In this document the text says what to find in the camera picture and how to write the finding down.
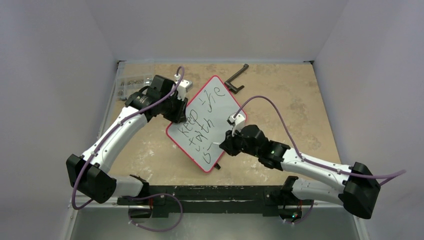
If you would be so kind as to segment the red framed whiteboard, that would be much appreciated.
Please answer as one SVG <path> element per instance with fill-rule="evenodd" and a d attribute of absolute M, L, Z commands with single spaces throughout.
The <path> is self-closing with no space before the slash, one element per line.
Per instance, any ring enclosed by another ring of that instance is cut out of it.
<path fill-rule="evenodd" d="M 227 122 L 240 104 L 217 76 L 212 76 L 186 107 L 186 122 L 171 123 L 166 135 L 202 171 L 210 172 L 224 154 L 219 145 L 232 129 Z"/>

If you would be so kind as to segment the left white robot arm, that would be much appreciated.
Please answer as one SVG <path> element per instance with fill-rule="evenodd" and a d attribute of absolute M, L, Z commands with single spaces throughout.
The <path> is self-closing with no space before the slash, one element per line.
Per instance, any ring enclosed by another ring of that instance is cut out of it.
<path fill-rule="evenodd" d="M 193 83 L 182 75 L 175 80 L 155 75 L 150 85 L 132 93 L 120 114 L 106 132 L 80 155 L 66 160 L 72 186 L 71 204 L 76 210 L 76 194 L 80 192 L 90 201 L 105 203 L 111 197 L 130 197 L 138 205 L 149 199 L 148 183 L 139 176 L 114 177 L 109 171 L 119 153 L 141 128 L 158 115 L 171 123 L 186 121 L 187 92 Z"/>

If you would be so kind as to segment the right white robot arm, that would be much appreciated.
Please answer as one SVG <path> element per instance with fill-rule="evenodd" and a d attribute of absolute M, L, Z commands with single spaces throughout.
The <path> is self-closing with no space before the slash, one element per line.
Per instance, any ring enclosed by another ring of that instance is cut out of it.
<path fill-rule="evenodd" d="M 288 204 L 298 199 L 318 200 L 343 206 L 362 219 L 372 217 L 381 185 L 363 163 L 350 166 L 310 157 L 287 144 L 269 140 L 257 125 L 228 130 L 219 148 L 230 156 L 244 153 L 256 157 L 269 169 L 309 177 L 297 178 L 281 189 L 280 196 Z"/>

